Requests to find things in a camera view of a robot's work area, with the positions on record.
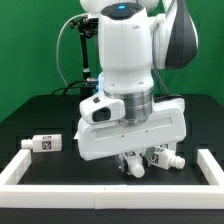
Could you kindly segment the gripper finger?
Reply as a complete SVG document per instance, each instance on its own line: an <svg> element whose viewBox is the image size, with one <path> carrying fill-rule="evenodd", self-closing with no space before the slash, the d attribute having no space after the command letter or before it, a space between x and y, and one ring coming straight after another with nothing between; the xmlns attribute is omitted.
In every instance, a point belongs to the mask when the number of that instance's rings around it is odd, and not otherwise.
<svg viewBox="0 0 224 224"><path fill-rule="evenodd" d="M150 166L151 165L151 158L154 154L153 149L147 149L143 155L143 165Z"/></svg>
<svg viewBox="0 0 224 224"><path fill-rule="evenodd" d="M125 163L122 158L117 157L118 168L121 172L125 172Z"/></svg>

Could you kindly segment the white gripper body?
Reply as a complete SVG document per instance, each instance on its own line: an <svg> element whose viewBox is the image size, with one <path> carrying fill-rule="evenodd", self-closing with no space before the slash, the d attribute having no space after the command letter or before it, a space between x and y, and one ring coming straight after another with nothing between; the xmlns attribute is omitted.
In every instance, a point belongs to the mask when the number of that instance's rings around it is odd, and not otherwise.
<svg viewBox="0 0 224 224"><path fill-rule="evenodd" d="M148 119L137 126L119 120L78 123L78 147L84 160L94 160L163 144L174 144L186 136L185 101L176 98L154 104Z"/></svg>

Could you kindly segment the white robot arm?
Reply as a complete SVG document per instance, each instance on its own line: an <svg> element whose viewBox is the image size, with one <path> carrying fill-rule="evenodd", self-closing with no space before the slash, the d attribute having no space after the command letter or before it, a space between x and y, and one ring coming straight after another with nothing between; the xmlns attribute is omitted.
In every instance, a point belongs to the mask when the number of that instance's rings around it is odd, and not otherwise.
<svg viewBox="0 0 224 224"><path fill-rule="evenodd" d="M181 169L176 144L186 136L185 101L153 97L151 74L180 69L194 58L198 36L185 0L111 0L99 12L102 73L98 92L80 103L78 147L85 160L115 156L137 178L158 167Z"/></svg>

